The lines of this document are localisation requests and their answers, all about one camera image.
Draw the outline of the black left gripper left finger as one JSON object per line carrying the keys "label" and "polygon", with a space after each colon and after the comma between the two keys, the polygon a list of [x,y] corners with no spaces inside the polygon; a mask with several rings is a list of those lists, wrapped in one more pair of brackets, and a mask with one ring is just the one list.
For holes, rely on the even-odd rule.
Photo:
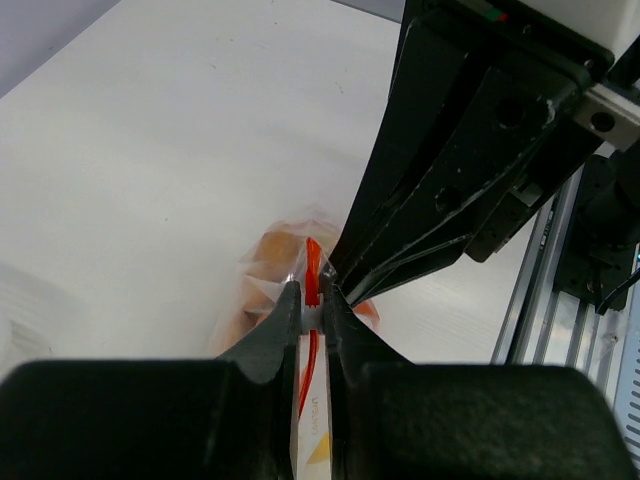
{"label": "black left gripper left finger", "polygon": [[1,385],[5,479],[291,479],[301,291],[205,360],[48,360]]}

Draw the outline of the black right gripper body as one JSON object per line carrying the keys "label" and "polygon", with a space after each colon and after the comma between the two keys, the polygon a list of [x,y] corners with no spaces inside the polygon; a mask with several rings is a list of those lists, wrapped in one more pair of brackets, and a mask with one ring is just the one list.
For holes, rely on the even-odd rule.
{"label": "black right gripper body", "polygon": [[555,91],[554,124],[528,166],[461,256],[487,260],[506,244],[598,147],[574,114],[587,90],[611,70],[612,50],[521,1],[411,1],[413,21],[458,21],[470,28],[470,52],[454,85],[479,80],[491,67]]}

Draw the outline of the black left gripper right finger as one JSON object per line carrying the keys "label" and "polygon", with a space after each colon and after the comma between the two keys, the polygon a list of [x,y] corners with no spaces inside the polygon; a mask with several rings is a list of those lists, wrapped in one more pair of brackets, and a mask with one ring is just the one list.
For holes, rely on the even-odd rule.
{"label": "black left gripper right finger", "polygon": [[605,398],[579,371],[415,364],[322,284],[335,479],[634,479]]}

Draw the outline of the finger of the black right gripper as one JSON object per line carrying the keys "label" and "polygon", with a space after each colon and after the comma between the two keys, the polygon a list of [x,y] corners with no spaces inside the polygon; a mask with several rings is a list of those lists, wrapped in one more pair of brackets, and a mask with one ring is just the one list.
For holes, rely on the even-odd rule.
{"label": "finger of the black right gripper", "polygon": [[342,235],[332,253],[340,278],[357,261],[376,212],[408,173],[470,52],[470,28],[458,21],[413,21],[398,52],[391,88],[371,155]]}
{"label": "finger of the black right gripper", "polygon": [[447,95],[344,278],[356,304],[454,263],[554,124],[555,91],[489,68]]}

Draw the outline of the clear zip top bag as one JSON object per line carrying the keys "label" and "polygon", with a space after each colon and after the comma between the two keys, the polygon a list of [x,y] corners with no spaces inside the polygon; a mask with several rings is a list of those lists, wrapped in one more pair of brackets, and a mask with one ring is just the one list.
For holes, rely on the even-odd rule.
{"label": "clear zip top bag", "polygon": [[[304,238],[294,272],[280,282],[260,280],[248,273],[257,243],[268,231],[286,231]],[[286,282],[300,283],[302,313],[295,471],[298,479],[328,479],[330,439],[325,338],[321,332],[323,296],[317,293],[317,302],[312,303],[306,287],[307,275],[318,276],[328,265],[329,255],[341,234],[341,226],[325,212],[310,207],[274,222],[264,233],[237,263],[233,296],[215,323],[207,353],[217,356],[240,341],[266,319]]]}

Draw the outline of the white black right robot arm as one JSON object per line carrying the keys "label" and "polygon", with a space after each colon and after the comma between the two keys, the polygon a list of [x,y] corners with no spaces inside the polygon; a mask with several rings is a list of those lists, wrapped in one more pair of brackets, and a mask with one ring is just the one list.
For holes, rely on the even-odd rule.
{"label": "white black right robot arm", "polygon": [[525,1],[409,1],[388,103],[331,254],[335,479],[635,479],[604,396],[569,366],[418,365],[360,325],[374,296],[487,260],[576,172],[554,285],[599,314],[639,273],[639,33],[621,49]]}

